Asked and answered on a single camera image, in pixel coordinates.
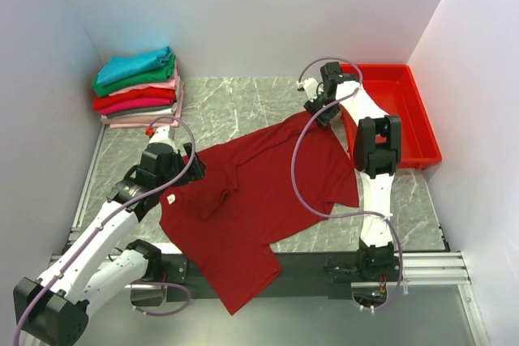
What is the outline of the dark red t-shirt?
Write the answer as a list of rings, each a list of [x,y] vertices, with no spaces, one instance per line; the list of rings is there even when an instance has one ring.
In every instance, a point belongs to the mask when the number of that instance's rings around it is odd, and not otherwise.
[[[160,225],[230,314],[282,271],[271,244],[319,223],[335,204],[359,205],[348,156],[308,113],[204,149],[202,180],[161,196]]]

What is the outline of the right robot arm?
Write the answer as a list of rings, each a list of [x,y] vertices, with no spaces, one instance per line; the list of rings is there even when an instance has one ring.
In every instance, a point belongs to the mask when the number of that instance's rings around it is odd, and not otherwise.
[[[308,95],[304,105],[311,115],[303,128],[326,127],[341,109],[357,126],[353,146],[355,170],[362,181],[363,209],[351,212],[362,216],[355,270],[363,280],[376,280],[390,270],[402,270],[394,251],[401,250],[391,222],[391,190],[402,155],[402,123],[398,116],[380,108],[366,91],[360,67],[334,57],[318,58],[321,81],[298,77],[299,89]]]

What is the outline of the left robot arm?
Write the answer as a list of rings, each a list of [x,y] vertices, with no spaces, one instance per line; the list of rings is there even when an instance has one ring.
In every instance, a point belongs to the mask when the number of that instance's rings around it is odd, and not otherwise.
[[[47,345],[75,344],[91,317],[128,285],[150,285],[159,293],[186,290],[167,280],[162,252],[149,242],[137,239],[113,262],[107,259],[165,190],[204,177],[205,166],[193,143],[183,147],[186,156],[170,140],[149,143],[68,251],[35,280],[19,281],[13,290],[14,345],[22,335]]]

